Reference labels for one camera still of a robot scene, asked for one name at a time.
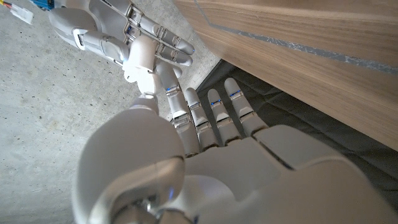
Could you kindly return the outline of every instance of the gray floor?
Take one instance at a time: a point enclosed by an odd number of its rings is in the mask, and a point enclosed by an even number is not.
[[[70,188],[90,134],[139,95],[122,70],[55,35],[43,12],[30,26],[0,7],[0,223],[73,223]],[[219,58],[204,47],[171,0],[135,1],[188,39],[194,63],[181,86],[196,88]],[[163,94],[160,113],[169,115]]]

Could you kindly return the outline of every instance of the blue joint accent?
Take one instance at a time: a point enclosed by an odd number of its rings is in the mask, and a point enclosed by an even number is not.
[[[217,102],[221,102],[221,100],[217,100],[216,102],[212,102],[211,105],[217,103]]]
[[[171,188],[169,193],[169,200],[173,198],[173,194],[174,194],[174,188]]]
[[[33,0],[33,3],[43,10],[51,10],[54,8],[54,0]]]
[[[239,93],[240,91],[241,91],[241,90],[238,90],[236,93],[232,93],[230,96],[233,96],[233,95]]]
[[[197,224],[199,222],[199,215],[195,216],[195,218],[193,218],[193,223]]]

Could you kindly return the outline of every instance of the cable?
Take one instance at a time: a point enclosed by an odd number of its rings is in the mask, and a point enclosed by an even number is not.
[[[0,4],[2,4],[3,6],[6,6],[9,9],[12,7],[11,3],[5,2],[4,0],[0,0]]]

